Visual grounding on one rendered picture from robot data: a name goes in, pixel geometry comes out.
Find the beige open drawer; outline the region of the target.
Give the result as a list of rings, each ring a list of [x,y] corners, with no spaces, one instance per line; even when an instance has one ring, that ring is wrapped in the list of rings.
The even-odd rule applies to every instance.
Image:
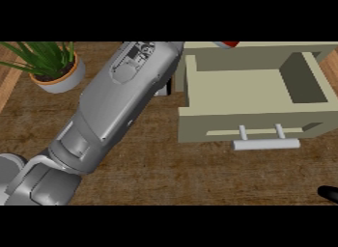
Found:
[[[296,53],[278,69],[201,71],[186,57],[186,99],[179,109],[179,141],[276,137],[315,138],[338,128],[338,96],[315,54]]]

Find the beige drawer cabinet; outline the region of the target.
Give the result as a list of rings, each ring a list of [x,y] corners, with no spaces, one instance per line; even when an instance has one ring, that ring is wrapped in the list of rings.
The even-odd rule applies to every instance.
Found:
[[[225,48],[211,41],[188,41],[175,74],[176,91],[185,90],[186,57],[197,58],[200,71],[278,69],[293,53],[312,52],[321,62],[338,47],[338,41],[242,41]]]

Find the red and white can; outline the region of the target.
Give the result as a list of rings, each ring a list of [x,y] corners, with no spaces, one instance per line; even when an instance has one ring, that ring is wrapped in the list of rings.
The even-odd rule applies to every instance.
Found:
[[[240,41],[213,41],[220,47],[231,49],[240,44]]]

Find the green potted plant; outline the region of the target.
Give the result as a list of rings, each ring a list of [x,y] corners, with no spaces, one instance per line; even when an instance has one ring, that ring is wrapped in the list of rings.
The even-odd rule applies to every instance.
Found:
[[[55,41],[18,41],[18,45],[0,41],[0,44],[21,58],[20,62],[0,61],[0,65],[27,72],[46,92],[61,94],[76,88],[85,79],[86,64],[73,41],[61,44]]]

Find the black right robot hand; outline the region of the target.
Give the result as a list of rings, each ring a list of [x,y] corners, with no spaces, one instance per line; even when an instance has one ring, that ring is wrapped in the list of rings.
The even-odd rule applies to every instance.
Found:
[[[338,187],[324,185],[318,189],[318,193],[325,199],[338,204]]]

